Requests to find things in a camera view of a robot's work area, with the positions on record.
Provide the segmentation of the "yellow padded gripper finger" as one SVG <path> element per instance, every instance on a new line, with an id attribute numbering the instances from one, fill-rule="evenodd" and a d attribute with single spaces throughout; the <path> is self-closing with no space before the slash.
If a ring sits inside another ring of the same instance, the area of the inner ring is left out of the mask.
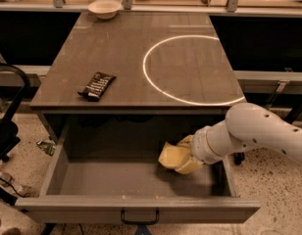
<path id="1" fill-rule="evenodd" d="M 182 140 L 180 140 L 176 145 L 178 147 L 190 148 L 191 147 L 191 141 L 192 141 L 192 135 L 187 135 Z"/>
<path id="2" fill-rule="evenodd" d="M 186 156 L 181 164 L 179 164 L 176 168 L 175 171 L 180 173 L 180 174 L 189 174 L 192 172 L 195 172 L 203 167 L 203 164 L 198 161 L 196 158 L 193 156 Z"/>

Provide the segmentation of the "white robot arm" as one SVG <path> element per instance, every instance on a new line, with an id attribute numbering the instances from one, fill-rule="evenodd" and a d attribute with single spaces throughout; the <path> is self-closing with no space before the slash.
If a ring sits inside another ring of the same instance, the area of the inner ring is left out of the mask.
<path id="1" fill-rule="evenodd" d="M 232 106 L 226 118 L 197 130 L 190 141 L 190 153 L 175 168 L 180 174 L 213 165 L 224 157 L 267 148 L 302 164 L 302 128 L 251 103 Z"/>

